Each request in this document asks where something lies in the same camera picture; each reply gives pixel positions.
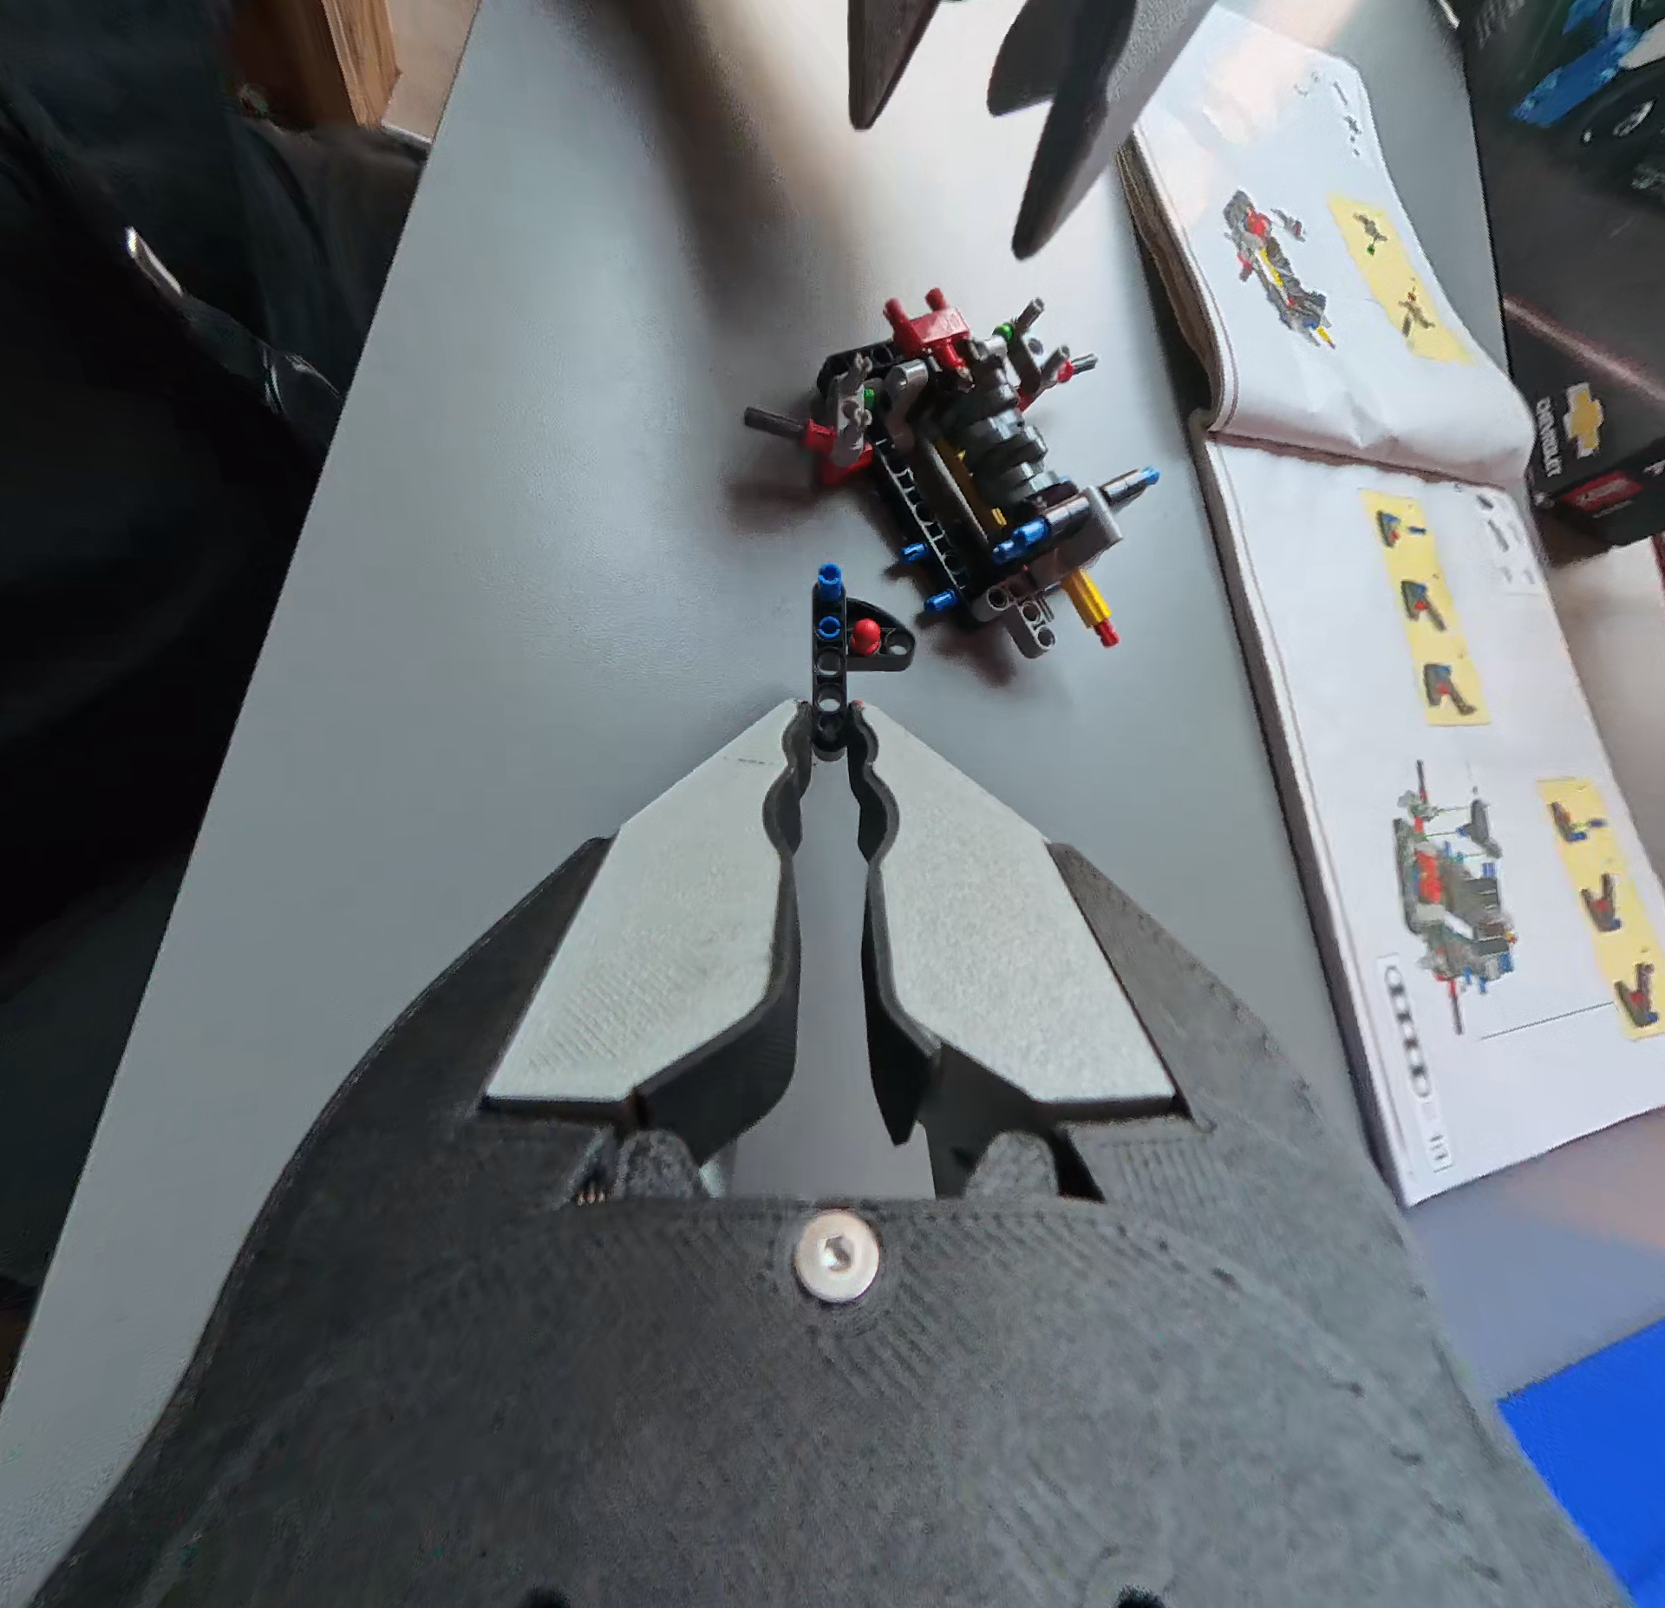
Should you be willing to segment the lego chassis assembly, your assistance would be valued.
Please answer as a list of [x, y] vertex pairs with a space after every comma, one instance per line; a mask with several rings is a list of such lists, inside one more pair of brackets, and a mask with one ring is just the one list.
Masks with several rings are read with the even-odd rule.
[[1158, 482], [1150, 465], [1101, 482], [1055, 467], [1034, 407], [1097, 356], [1041, 342], [1043, 312], [1032, 298], [978, 331], [940, 287], [923, 306], [890, 296], [884, 334], [831, 352], [800, 411], [743, 415], [796, 447], [821, 488], [871, 488], [926, 622], [1001, 629], [1028, 658], [1055, 650], [1062, 606], [1099, 647], [1120, 647], [1093, 570], [1122, 541], [1124, 511]]

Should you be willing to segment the lego instruction booklet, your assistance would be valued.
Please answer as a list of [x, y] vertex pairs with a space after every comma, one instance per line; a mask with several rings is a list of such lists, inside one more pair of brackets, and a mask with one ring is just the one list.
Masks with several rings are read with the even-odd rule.
[[1661, 1108], [1661, 886], [1361, 72], [1214, 7], [1124, 147], [1196, 468], [1401, 1202]]

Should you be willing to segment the small black lego subassembly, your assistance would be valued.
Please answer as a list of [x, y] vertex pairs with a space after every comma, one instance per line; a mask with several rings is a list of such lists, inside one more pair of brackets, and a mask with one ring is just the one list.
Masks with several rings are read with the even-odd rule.
[[844, 750], [852, 715], [850, 677], [904, 671], [915, 658], [909, 627], [871, 601], [850, 595], [842, 568], [823, 562], [812, 585], [812, 746], [821, 759]]

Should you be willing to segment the lego set box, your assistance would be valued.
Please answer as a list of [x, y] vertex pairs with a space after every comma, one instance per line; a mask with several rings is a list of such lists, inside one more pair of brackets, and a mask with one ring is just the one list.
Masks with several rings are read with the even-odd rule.
[[1459, 42], [1533, 507], [1663, 528], [1663, 0], [1443, 0]]

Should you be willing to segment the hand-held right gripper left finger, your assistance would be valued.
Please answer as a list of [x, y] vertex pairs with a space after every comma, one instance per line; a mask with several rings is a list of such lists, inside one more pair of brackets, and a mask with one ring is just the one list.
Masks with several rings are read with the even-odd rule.
[[785, 1094], [808, 706], [785, 700], [607, 842], [482, 1098], [724, 1154]]

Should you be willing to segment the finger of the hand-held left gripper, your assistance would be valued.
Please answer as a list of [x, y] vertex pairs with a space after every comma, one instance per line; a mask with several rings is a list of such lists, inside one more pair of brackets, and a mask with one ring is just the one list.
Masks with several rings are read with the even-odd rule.
[[858, 130], [877, 124], [942, 0], [848, 0], [848, 105]]
[[1217, 0], [1026, 0], [988, 84], [1005, 118], [1045, 105], [1011, 246], [1047, 246], [1110, 168], [1156, 86]]

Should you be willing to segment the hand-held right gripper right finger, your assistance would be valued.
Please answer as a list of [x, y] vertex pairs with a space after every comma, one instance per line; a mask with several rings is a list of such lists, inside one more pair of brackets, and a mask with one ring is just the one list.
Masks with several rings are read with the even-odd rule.
[[1007, 1133], [1171, 1117], [1181, 1093], [1047, 836], [869, 702], [852, 708], [869, 1068], [936, 1194]]

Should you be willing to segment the blue storage bin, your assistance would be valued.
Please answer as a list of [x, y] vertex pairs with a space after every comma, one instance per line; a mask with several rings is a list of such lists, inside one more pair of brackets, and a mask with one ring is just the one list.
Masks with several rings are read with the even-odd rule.
[[1638, 1606], [1663, 1602], [1663, 1324], [1501, 1403], [1520, 1447]]

